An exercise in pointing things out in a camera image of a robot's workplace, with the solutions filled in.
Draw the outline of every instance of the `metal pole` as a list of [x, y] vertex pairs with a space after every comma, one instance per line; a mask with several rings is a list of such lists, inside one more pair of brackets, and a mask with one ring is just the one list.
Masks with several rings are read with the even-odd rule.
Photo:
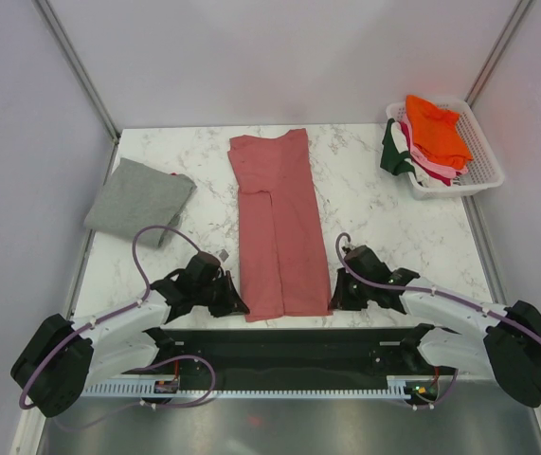
[[115, 125], [114, 121], [110, 117], [108, 110], [104, 106], [101, 98], [99, 97], [98, 91], [96, 90], [94, 84], [91, 82], [87, 71], [84, 68], [84, 65], [79, 59], [78, 54], [74, 50], [74, 47], [70, 43], [68, 35], [63, 29], [62, 23], [58, 18], [57, 14], [49, 5], [47, 0], [32, 0], [34, 7], [39, 11], [41, 17], [45, 21], [49, 31], [55, 38], [55, 41], [60, 48], [63, 56], [65, 57], [68, 65], [72, 69], [74, 75], [79, 81], [79, 85], [84, 91], [87, 98], [91, 101], [93, 108], [98, 114], [99, 119], [103, 123], [108, 135], [112, 141], [117, 144], [118, 139], [120, 138], [120, 131]]
[[477, 79], [466, 97], [466, 102], [470, 107], [474, 106], [478, 99], [478, 95], [480, 95], [480, 92], [482, 92], [483, 88], [485, 88], [487, 81], [489, 81], [489, 78], [496, 69], [497, 64], [504, 55], [506, 47], [508, 47], [512, 41], [514, 34], [520, 27], [525, 16], [527, 16], [531, 10], [531, 6], [534, 3], [535, 0], [519, 0], [514, 7], [512, 14], [508, 18], [508, 22], [506, 22], [506, 25], [501, 30], [493, 49], [491, 49], [491, 52], [489, 53], [489, 57], [487, 57], [485, 64], [478, 73]]

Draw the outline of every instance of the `gray folded cloth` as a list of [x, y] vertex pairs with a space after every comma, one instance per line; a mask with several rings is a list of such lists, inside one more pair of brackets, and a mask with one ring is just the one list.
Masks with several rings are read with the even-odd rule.
[[[169, 175], [122, 158], [98, 193], [84, 225], [128, 240], [146, 226], [174, 227], [195, 188], [185, 175]], [[166, 230], [151, 229], [138, 242], [159, 248], [166, 234]]]

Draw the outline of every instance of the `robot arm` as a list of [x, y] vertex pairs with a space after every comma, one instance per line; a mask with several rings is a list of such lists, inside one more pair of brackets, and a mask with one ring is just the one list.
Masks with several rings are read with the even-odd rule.
[[[343, 249], [342, 264], [376, 285], [367, 285], [346, 267], [340, 268], [333, 309], [361, 310], [367, 308], [368, 300], [374, 300], [382, 308], [431, 320], [437, 327], [422, 324], [408, 338], [425, 361], [494, 378], [516, 401], [533, 408], [541, 404], [541, 346], [507, 323], [513, 321], [541, 338], [541, 315], [535, 307], [524, 301], [505, 307], [465, 298], [446, 292], [414, 271], [389, 270], [367, 246]], [[489, 318], [490, 314], [502, 320]]]
[[[159, 327], [189, 313], [194, 305], [207, 306], [216, 318], [249, 312], [229, 272], [225, 273], [220, 262], [203, 251], [193, 256], [185, 269], [173, 271], [150, 288], [148, 298], [139, 300], [130, 311], [121, 313], [126, 306], [121, 304], [73, 322], [61, 315], [43, 321], [11, 368], [11, 377], [22, 388], [60, 342], [86, 324], [91, 325], [66, 344], [29, 389], [28, 396], [45, 416], [64, 412], [84, 389], [117, 374], [147, 367], [161, 351], [171, 351], [172, 340]], [[97, 325], [97, 320], [113, 313], [116, 315]]]

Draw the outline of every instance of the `folded clothes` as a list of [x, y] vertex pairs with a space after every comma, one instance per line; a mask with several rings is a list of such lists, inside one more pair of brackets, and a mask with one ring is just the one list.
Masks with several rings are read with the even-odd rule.
[[429, 161], [459, 171], [473, 159], [456, 129], [460, 118], [457, 112], [408, 95], [406, 116], [412, 127], [413, 144]]
[[407, 139], [403, 131], [403, 125], [395, 121], [394, 118], [388, 120], [382, 144], [384, 145], [384, 150], [382, 152], [380, 168], [383, 170], [388, 171], [392, 175], [413, 173], [416, 181], [427, 188], [440, 188], [451, 185], [450, 180], [447, 179], [445, 182], [442, 180], [442, 177], [436, 178], [430, 175], [414, 159], [411, 159], [411, 154], [407, 149]]
[[411, 164], [411, 154], [406, 146], [406, 138], [400, 130], [399, 123], [394, 121], [394, 118], [388, 120], [382, 145], [384, 150], [380, 160], [380, 168], [392, 175], [415, 172]]
[[441, 164], [433, 163], [432, 161], [429, 161], [428, 158], [425, 157], [425, 155], [420, 152], [420, 149], [418, 149], [413, 142], [413, 129], [411, 128], [411, 123], [409, 122], [409, 118], [406, 114], [403, 115], [402, 123], [405, 125], [406, 128], [403, 129], [403, 131], [406, 133], [407, 137], [407, 144], [409, 146], [409, 151], [411, 152], [411, 157], [415, 159], [415, 161], [424, 169], [428, 171], [432, 171], [433, 173], [437, 173], [438, 175], [443, 176], [444, 178], [448, 178], [449, 180], [456, 178], [458, 175], [464, 175], [468, 173], [468, 167], [464, 166], [462, 169], [456, 171], [455, 169], [449, 167], [449, 166], [443, 166]]
[[306, 130], [230, 139], [239, 183], [241, 295], [247, 321], [330, 314], [331, 289]]
[[[86, 228], [127, 240], [150, 225], [176, 226], [196, 185], [185, 175], [169, 175], [122, 158], [87, 214]], [[159, 248], [167, 231], [144, 232], [139, 242]]]

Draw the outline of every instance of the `metal floor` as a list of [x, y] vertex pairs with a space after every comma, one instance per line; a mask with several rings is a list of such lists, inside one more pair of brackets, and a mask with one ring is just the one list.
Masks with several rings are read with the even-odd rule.
[[[83, 398], [60, 418], [82, 425], [127, 400]], [[78, 433], [47, 424], [48, 455], [541, 455], [531, 409], [497, 386], [460, 382], [434, 410], [377, 400], [218, 399], [140, 407]]]

